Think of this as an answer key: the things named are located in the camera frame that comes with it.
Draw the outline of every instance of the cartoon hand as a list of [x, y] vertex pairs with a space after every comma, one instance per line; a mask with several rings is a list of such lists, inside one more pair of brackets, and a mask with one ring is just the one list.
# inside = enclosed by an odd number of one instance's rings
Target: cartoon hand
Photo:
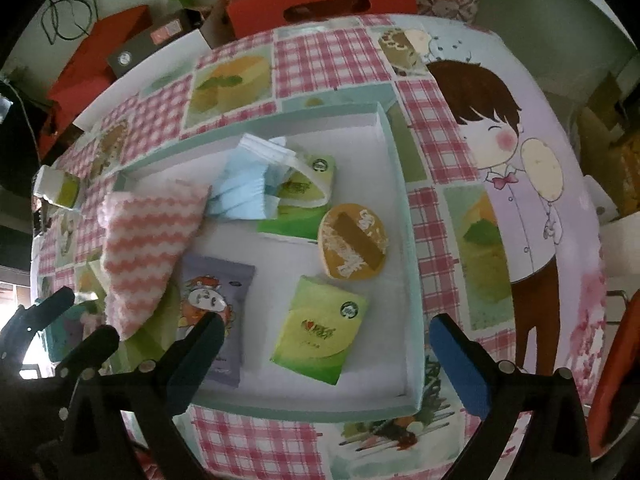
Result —
[[555, 206], [549, 205], [549, 214], [545, 224], [545, 231], [543, 237], [545, 239], [553, 237], [554, 243], [558, 245], [562, 238], [562, 224], [560, 223], [560, 217], [558, 216], [558, 210]]

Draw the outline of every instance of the towel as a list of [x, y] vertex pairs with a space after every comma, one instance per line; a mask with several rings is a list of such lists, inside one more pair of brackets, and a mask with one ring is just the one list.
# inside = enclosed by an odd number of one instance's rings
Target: towel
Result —
[[98, 221], [106, 229], [101, 263], [108, 281], [106, 322], [120, 339], [158, 306], [178, 258], [202, 221], [209, 186], [177, 181], [162, 193], [112, 192]]

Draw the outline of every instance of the face mask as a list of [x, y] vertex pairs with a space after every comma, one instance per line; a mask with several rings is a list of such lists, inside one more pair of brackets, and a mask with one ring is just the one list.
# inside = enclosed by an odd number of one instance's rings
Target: face mask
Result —
[[[206, 214], [225, 219], [263, 220], [276, 218], [279, 205], [312, 208], [327, 204], [331, 195], [327, 184], [284, 144], [284, 137], [263, 140], [244, 134], [213, 185]], [[278, 190], [293, 171], [305, 175], [324, 197], [313, 202], [280, 199]]]

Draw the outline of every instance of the purple snack package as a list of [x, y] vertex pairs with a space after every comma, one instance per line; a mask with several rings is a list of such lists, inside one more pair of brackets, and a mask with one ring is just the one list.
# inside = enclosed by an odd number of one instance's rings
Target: purple snack package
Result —
[[255, 267], [187, 253], [182, 258], [178, 338], [207, 312], [217, 312], [225, 322], [225, 342], [207, 372], [205, 381], [237, 388], [242, 363], [242, 311]]

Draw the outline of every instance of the screw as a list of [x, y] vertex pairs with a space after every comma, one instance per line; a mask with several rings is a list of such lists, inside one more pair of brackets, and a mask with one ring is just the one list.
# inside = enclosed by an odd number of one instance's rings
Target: screw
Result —
[[573, 379], [574, 375], [569, 368], [558, 368], [558, 373], [563, 379]]
[[85, 380], [88, 381], [90, 379], [93, 379], [95, 375], [95, 370], [93, 368], [85, 368], [84, 370], [82, 370], [82, 374], [80, 374], [80, 376]]
[[498, 370], [505, 374], [513, 374], [516, 371], [516, 365], [511, 361], [500, 361], [498, 363]]
[[140, 370], [143, 374], [148, 374], [152, 372], [156, 368], [156, 362], [153, 359], [148, 359], [146, 361], [142, 361], [138, 365], [138, 370]]

